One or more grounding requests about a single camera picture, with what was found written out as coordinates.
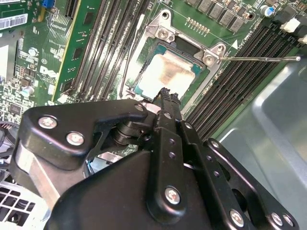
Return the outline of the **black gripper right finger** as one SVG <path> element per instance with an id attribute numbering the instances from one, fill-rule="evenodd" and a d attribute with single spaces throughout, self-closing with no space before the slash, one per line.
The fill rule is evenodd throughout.
<path id="1" fill-rule="evenodd" d="M 217 140 L 201 141 L 182 120 L 177 94 L 171 96 L 183 142 L 188 189 L 187 215 L 176 230 L 296 230 L 290 212 Z"/>

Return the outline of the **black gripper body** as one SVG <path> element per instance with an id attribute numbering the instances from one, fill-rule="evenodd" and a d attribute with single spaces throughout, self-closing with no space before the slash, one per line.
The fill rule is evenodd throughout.
<path id="1" fill-rule="evenodd" d="M 182 150 L 135 152 L 69 188 L 47 230 L 175 230 L 188 212 Z"/>

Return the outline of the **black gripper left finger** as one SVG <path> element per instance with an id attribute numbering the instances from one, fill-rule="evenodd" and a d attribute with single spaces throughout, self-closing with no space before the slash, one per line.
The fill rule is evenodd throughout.
<path id="1" fill-rule="evenodd" d="M 28 109 L 13 152 L 13 177 L 51 208 L 72 186 L 142 150 L 182 150 L 169 89 L 133 99 Z"/>

